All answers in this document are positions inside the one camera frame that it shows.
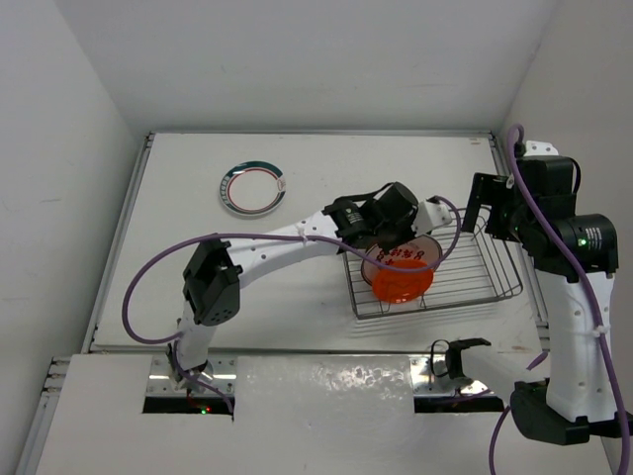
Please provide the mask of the pink plate red characters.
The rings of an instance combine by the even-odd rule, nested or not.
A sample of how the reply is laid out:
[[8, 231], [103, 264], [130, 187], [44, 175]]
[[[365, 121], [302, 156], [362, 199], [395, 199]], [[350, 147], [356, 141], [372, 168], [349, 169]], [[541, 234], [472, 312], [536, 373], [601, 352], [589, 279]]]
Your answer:
[[[443, 251], [436, 239], [424, 235], [391, 250], [384, 250], [379, 245], [374, 244], [367, 249], [367, 255], [390, 267], [415, 270], [435, 263], [443, 255]], [[374, 284], [375, 279], [378, 279], [379, 289], [397, 292], [409, 289], [411, 292], [423, 293], [432, 285], [434, 270], [402, 273], [382, 269], [375, 263], [364, 260], [361, 265], [361, 275], [364, 281], [371, 285]]]

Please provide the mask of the green rimmed white plate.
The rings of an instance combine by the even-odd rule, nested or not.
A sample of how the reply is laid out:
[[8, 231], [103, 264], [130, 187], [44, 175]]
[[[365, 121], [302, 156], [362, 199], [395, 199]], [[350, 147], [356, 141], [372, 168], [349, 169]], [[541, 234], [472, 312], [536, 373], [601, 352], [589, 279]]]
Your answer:
[[286, 196], [286, 178], [273, 163], [251, 160], [235, 165], [219, 186], [227, 211], [244, 218], [258, 218], [275, 211]]

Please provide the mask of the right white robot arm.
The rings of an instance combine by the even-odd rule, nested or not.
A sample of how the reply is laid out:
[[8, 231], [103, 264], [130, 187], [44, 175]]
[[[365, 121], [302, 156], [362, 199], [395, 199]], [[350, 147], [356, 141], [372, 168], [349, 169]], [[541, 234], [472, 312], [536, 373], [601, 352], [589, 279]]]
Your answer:
[[449, 342], [431, 373], [444, 384], [482, 381], [506, 401], [529, 439], [557, 445], [586, 443], [593, 435], [626, 440], [622, 430], [632, 426], [632, 416], [616, 407], [599, 344], [609, 334], [615, 226], [602, 214], [577, 214], [580, 168], [573, 159], [535, 156], [516, 165], [548, 224], [538, 222], [510, 177], [477, 173], [461, 229], [472, 232], [487, 207], [486, 234], [520, 243], [532, 258], [547, 312], [550, 375], [525, 371], [480, 337]]

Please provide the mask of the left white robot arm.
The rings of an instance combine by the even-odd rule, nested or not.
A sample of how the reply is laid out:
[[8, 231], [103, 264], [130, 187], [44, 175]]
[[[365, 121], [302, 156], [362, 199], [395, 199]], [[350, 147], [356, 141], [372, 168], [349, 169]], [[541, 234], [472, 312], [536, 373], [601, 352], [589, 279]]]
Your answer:
[[174, 372], [204, 368], [217, 327], [237, 315], [240, 291], [256, 280], [347, 247], [398, 246], [429, 231], [432, 224], [426, 206], [396, 182], [381, 189], [379, 197], [339, 197], [273, 233], [204, 240], [183, 272], [186, 306], [171, 349]]

